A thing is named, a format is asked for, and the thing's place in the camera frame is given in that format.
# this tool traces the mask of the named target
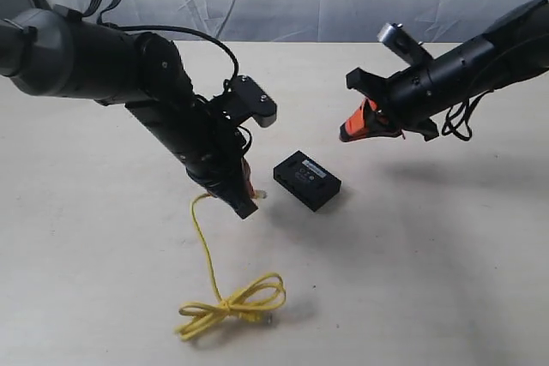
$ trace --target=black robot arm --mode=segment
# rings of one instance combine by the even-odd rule
[[[250,117],[262,126],[276,119],[275,102],[249,77],[238,75],[234,55],[205,33],[178,27],[116,27],[84,21],[85,13],[56,6],[31,9],[0,21],[0,74],[34,96],[93,99],[125,107],[185,166],[187,174],[242,219],[257,207],[244,155]],[[223,92],[211,99],[195,94],[173,42],[148,32],[177,30],[220,45],[235,63]],[[128,32],[142,31],[139,34]],[[247,132],[246,139],[242,131]]]
[[[525,3],[436,59],[401,25],[385,25],[378,39],[410,67],[387,79],[362,69],[347,75],[347,87],[366,99],[341,125],[341,140],[397,137],[408,130],[429,141],[439,136],[430,117],[449,109],[442,134],[468,141],[472,137],[468,120],[486,93],[549,68],[549,4],[547,0]],[[461,104],[458,110],[452,111],[457,104]],[[466,135],[458,130],[462,125]]]

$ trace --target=yellow cable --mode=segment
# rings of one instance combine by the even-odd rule
[[[278,309],[286,301],[286,290],[284,289],[282,277],[278,273],[264,274],[262,277],[251,282],[244,289],[235,291],[227,299],[224,299],[221,296],[217,287],[217,282],[215,281],[212,256],[209,253],[206,239],[202,234],[195,213],[196,204],[206,197],[210,197],[210,195],[200,195],[191,202],[190,216],[192,217],[192,222],[200,237],[204,251],[206,252],[209,277],[218,304],[213,306],[206,303],[191,302],[182,305],[179,308],[179,314],[181,316],[189,316],[192,319],[176,328],[175,333],[179,335],[181,340],[190,340],[197,337],[199,334],[206,332],[228,316],[235,316],[251,323],[263,321],[266,316],[267,319],[270,319],[270,312]],[[266,289],[273,290],[273,293],[269,297],[248,302],[250,297],[254,296],[259,291],[264,291]]]

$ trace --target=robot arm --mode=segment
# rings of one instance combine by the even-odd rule
[[[100,1],[92,0],[92,13]],[[251,135],[240,125],[254,117],[269,126],[276,119],[275,102],[251,78],[238,75],[234,55],[222,44],[235,72],[223,93],[208,101],[195,94],[173,42],[151,32],[126,33],[166,27],[118,28],[102,22],[103,12],[99,24],[85,22],[92,13],[56,6],[0,21],[0,75],[34,96],[124,104],[193,181],[242,219],[248,217],[257,209],[244,160]]]
[[[364,94],[365,101],[341,125],[341,140],[397,137],[408,130],[429,141],[439,136],[430,117],[450,108],[442,134],[468,141],[472,136],[468,119],[482,96],[549,69],[549,4],[547,0],[525,3],[436,59],[401,25],[385,25],[378,39],[410,67],[388,79],[362,69],[347,75],[347,87]],[[452,113],[451,107],[461,102]],[[462,120],[454,125],[460,115]],[[467,135],[457,130],[462,124]]]

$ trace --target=black box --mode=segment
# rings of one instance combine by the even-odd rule
[[[341,187],[340,179],[300,151],[274,168],[274,180],[313,212],[339,193]]]

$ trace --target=white table surface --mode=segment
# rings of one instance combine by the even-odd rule
[[[232,47],[279,105],[250,125],[268,199],[245,221],[212,200],[198,215],[223,292],[282,274],[275,324],[179,341],[179,304],[214,302],[188,212],[201,188],[122,106],[2,79],[0,364],[549,364],[549,78],[487,97],[469,143],[343,144],[361,100],[345,74],[404,63],[381,45]],[[197,92],[219,92],[224,54],[181,51]],[[318,213],[271,177],[297,149],[343,182]]]

